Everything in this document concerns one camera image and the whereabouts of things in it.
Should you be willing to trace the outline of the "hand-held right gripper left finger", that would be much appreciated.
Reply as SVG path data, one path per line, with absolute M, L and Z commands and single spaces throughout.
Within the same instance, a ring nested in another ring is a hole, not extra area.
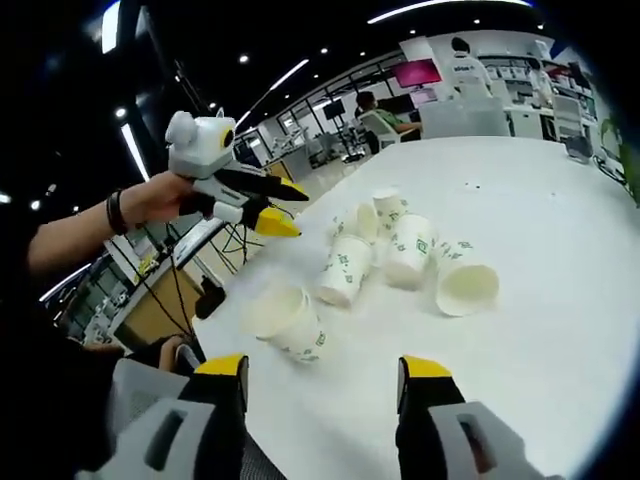
M 188 376 L 123 359 L 107 407 L 110 457 L 87 479 L 237 479 L 245 449 L 248 356 Z

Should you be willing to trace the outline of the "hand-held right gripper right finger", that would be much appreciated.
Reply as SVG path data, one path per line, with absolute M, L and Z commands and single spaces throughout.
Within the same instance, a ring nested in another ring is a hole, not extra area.
M 543 479 L 524 440 L 468 401 L 436 361 L 399 358 L 396 448 L 403 479 Z

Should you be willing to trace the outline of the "person's left hand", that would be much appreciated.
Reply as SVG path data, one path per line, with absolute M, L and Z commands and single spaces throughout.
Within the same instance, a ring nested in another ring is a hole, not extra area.
M 196 192 L 191 179 L 170 171 L 127 188 L 120 194 L 120 211 L 129 228 L 146 223 L 165 223 L 181 215 L 212 213 L 214 200 Z

